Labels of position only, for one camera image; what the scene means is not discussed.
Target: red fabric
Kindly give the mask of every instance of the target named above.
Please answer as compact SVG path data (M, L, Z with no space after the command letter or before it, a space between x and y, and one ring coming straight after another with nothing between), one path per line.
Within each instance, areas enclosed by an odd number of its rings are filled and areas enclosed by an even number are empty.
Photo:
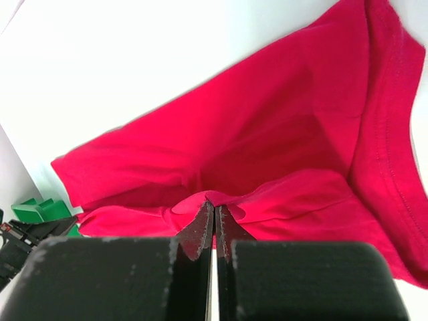
M386 0L342 0L52 166L86 235L174 235L209 199L257 239L371 243L427 288L409 135L424 54Z

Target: red cloth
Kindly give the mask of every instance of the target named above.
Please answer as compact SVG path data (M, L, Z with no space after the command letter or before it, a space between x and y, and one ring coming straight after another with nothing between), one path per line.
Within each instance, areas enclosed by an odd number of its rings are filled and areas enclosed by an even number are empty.
M174 235L209 199L257 239L371 243L428 288L409 135L424 55L386 0L342 0L52 166L85 235Z

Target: red shirt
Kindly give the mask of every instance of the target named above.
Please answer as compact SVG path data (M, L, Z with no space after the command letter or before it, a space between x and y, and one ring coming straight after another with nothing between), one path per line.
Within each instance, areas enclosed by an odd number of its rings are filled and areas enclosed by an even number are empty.
M371 243L428 288L409 130L424 55L386 0L342 0L52 166L85 235L172 236L209 199L260 240Z

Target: red garment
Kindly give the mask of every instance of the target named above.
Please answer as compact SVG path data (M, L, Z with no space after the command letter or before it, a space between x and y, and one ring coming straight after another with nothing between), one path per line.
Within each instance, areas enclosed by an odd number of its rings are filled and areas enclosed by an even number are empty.
M424 54L386 0L342 0L52 166L85 235L171 236L209 199L257 239L371 243L428 288L409 135Z

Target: green block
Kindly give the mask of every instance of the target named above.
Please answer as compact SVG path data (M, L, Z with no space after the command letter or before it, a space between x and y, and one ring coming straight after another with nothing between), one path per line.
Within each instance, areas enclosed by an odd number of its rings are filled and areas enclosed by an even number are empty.
M24 223L42 223L72 216L62 200L29 199L22 204L12 205L11 208L18 220ZM76 225L72 227L68 236L81 237Z

